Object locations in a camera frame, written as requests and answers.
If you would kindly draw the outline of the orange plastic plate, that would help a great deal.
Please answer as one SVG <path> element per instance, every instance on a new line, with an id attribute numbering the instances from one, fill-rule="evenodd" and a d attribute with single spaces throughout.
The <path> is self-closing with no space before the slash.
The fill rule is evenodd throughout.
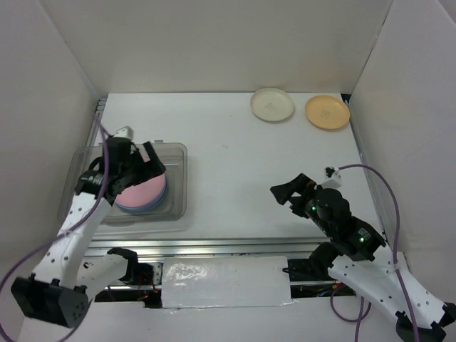
<path id="1" fill-rule="evenodd" d="M 351 113 L 348 106 L 331 95 L 316 95 L 304 106 L 306 119 L 317 128 L 338 130 L 348 124 Z"/>

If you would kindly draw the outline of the pink plastic plate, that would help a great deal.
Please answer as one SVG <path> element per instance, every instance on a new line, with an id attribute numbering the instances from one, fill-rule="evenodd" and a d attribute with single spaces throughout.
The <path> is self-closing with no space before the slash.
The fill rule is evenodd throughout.
<path id="1" fill-rule="evenodd" d="M 154 177 L 142 184 L 124 189 L 115 200 L 117 206 L 139 209 L 160 201 L 167 189 L 165 174 Z"/>

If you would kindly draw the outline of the blue plastic plate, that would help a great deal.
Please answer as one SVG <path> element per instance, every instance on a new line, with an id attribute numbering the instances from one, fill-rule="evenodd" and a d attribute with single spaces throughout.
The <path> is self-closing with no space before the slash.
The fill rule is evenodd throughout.
<path id="1" fill-rule="evenodd" d="M 147 211 L 147 212 L 140 212 L 140 213 L 128 213 L 128 214 L 149 214 L 149 213 L 155 213 L 155 212 L 162 212 L 163 210 L 167 209 L 167 200 L 166 196 L 164 200 L 154 209 Z"/>

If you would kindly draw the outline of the cream plastic plate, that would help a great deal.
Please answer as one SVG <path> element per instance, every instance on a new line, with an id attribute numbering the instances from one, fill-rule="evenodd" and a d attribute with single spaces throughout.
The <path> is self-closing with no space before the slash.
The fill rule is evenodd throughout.
<path id="1" fill-rule="evenodd" d="M 252 113 L 260 120 L 278 123 L 290 118 L 295 111 L 291 96 L 278 88 L 262 88 L 250 99 Z"/>

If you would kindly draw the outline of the aluminium frame rail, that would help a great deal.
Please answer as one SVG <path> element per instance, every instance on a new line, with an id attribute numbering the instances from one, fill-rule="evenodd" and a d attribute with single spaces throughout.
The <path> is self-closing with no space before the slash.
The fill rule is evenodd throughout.
<path id="1" fill-rule="evenodd" d="M 321 182 L 328 166 L 351 166 L 341 173 L 341 192 L 354 215 L 379 227 L 351 127 L 320 130 L 304 118 L 309 95 L 292 98 L 296 110 L 288 120 L 266 123 L 251 112 L 248 93 L 110 94 L 102 116 L 109 131 L 128 125 L 138 143 L 187 148 L 187 209 L 173 222 L 102 226 L 88 255 L 113 247 L 146 259 L 310 252 L 325 236 L 279 205 L 270 189 L 300 173 Z"/>

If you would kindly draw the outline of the clear plastic bin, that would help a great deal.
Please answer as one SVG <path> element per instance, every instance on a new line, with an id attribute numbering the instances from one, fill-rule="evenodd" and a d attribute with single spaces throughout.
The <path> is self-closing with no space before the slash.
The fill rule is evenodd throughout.
<path id="1" fill-rule="evenodd" d="M 103 220 L 103 224 L 120 227 L 143 222 L 175 221 L 185 213 L 187 201 L 187 148 L 177 142 L 165 143 L 158 140 L 152 146 L 166 167 L 167 189 L 165 196 L 167 209 L 149 214 L 128 214 L 114 204 L 110 214 Z M 82 147 L 73 154 L 58 210 L 58 220 L 60 222 L 65 220 L 69 212 L 78 177 L 101 154 L 101 145 Z"/>

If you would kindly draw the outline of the white foil tape sheet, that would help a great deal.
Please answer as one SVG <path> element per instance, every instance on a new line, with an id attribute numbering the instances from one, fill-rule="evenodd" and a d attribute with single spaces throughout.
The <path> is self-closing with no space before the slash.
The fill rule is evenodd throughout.
<path id="1" fill-rule="evenodd" d="M 174 258 L 163 264 L 166 309 L 276 307 L 293 302 L 282 256 Z"/>

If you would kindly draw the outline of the purple plate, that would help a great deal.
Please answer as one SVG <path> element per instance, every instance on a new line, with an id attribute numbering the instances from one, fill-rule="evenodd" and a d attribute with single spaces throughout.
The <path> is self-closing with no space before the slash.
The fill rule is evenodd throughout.
<path id="1" fill-rule="evenodd" d="M 128 206 L 119 203 L 116 201 L 115 204 L 119 209 L 124 212 L 128 213 L 140 213 L 140 212 L 147 212 L 154 208 L 156 208 L 165 198 L 165 193 L 161 194 L 159 197 L 156 197 L 154 200 L 151 200 L 145 204 L 137 205 L 137 206 Z"/>

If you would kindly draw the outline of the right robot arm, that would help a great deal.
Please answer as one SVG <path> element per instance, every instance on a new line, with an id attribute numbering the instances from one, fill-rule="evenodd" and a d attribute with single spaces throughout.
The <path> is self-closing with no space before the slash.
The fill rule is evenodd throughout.
<path id="1" fill-rule="evenodd" d="M 310 219 L 329 239 L 309 257 L 311 273 L 351 288 L 387 316 L 402 341 L 443 341 L 455 322 L 455 305 L 433 296 L 408 271 L 403 257 L 369 223 L 351 213 L 338 191 L 337 171 L 317 184 L 304 174 L 271 187 L 280 204 Z"/>

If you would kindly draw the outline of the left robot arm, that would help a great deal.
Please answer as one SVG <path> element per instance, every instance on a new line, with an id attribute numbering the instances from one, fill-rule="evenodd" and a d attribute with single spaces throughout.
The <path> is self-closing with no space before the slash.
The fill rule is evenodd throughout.
<path id="1" fill-rule="evenodd" d="M 140 278 L 138 255 L 114 247 L 89 266 L 83 258 L 101 222 L 123 190 L 165 173 L 152 144 L 143 145 L 146 156 L 130 138 L 111 136 L 102 155 L 76 183 L 67 217 L 57 240 L 30 276 L 18 277 L 11 293 L 28 318 L 66 328 L 78 326 L 97 294 L 114 281 L 133 284 Z"/>

